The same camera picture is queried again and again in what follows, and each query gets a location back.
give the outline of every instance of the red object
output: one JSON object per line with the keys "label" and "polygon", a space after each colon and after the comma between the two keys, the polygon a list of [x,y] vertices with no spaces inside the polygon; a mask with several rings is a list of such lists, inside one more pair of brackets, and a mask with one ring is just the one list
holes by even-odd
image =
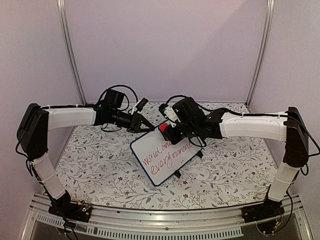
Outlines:
{"label": "red object", "polygon": [[166,127],[168,127],[168,123],[165,122],[164,124],[162,124],[162,125],[159,126],[159,130],[160,130],[161,132],[164,132],[165,129],[166,129]]}

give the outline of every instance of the floral tablecloth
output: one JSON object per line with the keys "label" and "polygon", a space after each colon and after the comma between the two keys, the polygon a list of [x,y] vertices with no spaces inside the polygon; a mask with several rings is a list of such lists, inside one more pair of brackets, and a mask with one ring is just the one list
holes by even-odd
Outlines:
{"label": "floral tablecloth", "polygon": [[[244,104],[203,103],[247,112]],[[164,121],[159,103],[148,103],[142,114],[157,125]],[[121,129],[78,126],[56,172],[74,200],[133,209],[204,209],[261,201],[277,167],[261,138],[207,139],[203,157],[195,157],[155,187],[130,150],[141,136]]]}

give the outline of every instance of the blue whiteboard frame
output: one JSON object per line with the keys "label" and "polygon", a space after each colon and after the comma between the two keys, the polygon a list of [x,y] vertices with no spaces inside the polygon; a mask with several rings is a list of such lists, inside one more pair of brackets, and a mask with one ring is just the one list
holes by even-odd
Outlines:
{"label": "blue whiteboard frame", "polygon": [[[166,123],[166,122],[168,122],[168,121],[167,121],[167,120],[166,120],[166,121],[163,121],[162,123],[160,123],[159,125],[157,125],[155,128],[157,129],[160,125],[162,125],[162,124],[164,124],[164,123]],[[141,168],[143,169],[143,171],[145,172],[145,174],[146,174],[147,177],[149,178],[150,182],[151,182],[154,186],[158,187],[158,186],[160,186],[161,184],[163,184],[165,181],[167,181],[169,178],[171,178],[171,177],[174,175],[174,173],[171,174],[170,176],[168,176],[165,180],[163,180],[163,181],[162,181],[161,183],[159,183],[158,185],[156,185],[156,184],[152,181],[152,179],[150,178],[149,174],[147,173],[147,171],[146,171],[145,168],[143,167],[140,159],[139,159],[138,156],[136,155],[135,151],[132,149],[132,144],[133,144],[134,142],[138,141],[139,139],[141,139],[142,137],[144,137],[144,136],[147,135],[147,134],[149,134],[149,132],[141,135],[140,137],[138,137],[137,139],[135,139],[134,141],[132,141],[132,142],[130,143],[130,149],[131,149],[132,154],[133,154],[133,155],[135,156],[135,158],[138,160]],[[185,162],[180,168],[178,168],[176,171],[180,170],[184,165],[186,165],[188,162],[190,162],[190,160],[192,160],[195,156],[197,156],[197,153],[196,153],[195,155],[193,155],[188,161],[186,161],[186,162]]]}

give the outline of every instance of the whiteboard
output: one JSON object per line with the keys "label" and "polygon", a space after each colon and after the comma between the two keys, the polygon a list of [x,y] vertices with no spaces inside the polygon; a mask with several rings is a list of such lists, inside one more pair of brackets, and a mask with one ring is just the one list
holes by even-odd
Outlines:
{"label": "whiteboard", "polygon": [[130,148],[155,186],[161,185],[202,149],[187,138],[172,145],[164,140],[158,128],[133,141]]}
{"label": "whiteboard", "polygon": [[95,103],[107,87],[126,84],[150,101],[183,94],[197,101],[244,103],[267,2],[65,1],[87,101]]}

